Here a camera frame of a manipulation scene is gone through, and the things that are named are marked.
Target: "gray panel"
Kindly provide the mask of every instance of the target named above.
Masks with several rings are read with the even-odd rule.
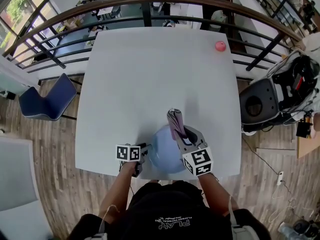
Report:
[[[29,144],[0,139],[0,211],[37,200]]]

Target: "desk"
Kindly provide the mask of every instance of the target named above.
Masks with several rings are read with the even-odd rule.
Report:
[[[285,18],[289,21],[289,20],[292,20],[292,17],[297,21],[299,22],[300,24],[303,25],[303,22],[302,20],[300,19],[300,17],[297,15],[297,13],[295,12],[295,10],[291,7],[290,4],[288,4],[287,2],[284,3],[283,7],[286,8],[286,10],[284,10],[283,14],[285,16]]]
[[[98,16],[102,15],[103,19],[105,19],[105,17],[107,18],[107,16],[104,16],[105,14],[109,14],[110,18],[111,18],[111,15],[110,13],[112,13],[112,9],[114,7],[111,6],[111,7],[107,7],[107,8],[103,8],[103,9],[100,9],[99,12],[98,12]]]
[[[226,51],[216,51],[217,41],[226,43]],[[168,124],[171,108],[181,110],[184,123],[203,133],[217,177],[239,174],[240,103],[226,35],[170,27],[99,32],[81,89],[75,166],[118,175],[116,144],[150,143]],[[186,170],[162,173],[148,157],[139,177],[195,179]]]

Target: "power outlet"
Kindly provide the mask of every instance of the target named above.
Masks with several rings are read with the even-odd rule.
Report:
[[[280,186],[281,185],[281,181],[282,181],[282,178],[284,177],[284,172],[283,171],[280,171],[279,174],[278,174],[278,179],[276,181],[276,185],[277,186]]]

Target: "pink ball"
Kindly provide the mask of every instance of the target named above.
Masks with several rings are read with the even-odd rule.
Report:
[[[219,52],[224,52],[226,50],[227,46],[225,42],[223,41],[218,41],[215,43],[215,49]]]

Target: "t-shirt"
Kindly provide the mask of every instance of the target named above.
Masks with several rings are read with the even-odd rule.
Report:
[[[240,226],[251,226],[260,240],[270,240],[268,230],[246,209],[234,211]],[[98,233],[102,219],[82,216],[69,240],[84,240]],[[217,239],[232,240],[230,216],[214,214],[203,202],[197,203],[180,191],[161,191],[142,197],[124,215],[108,224],[107,239]]]

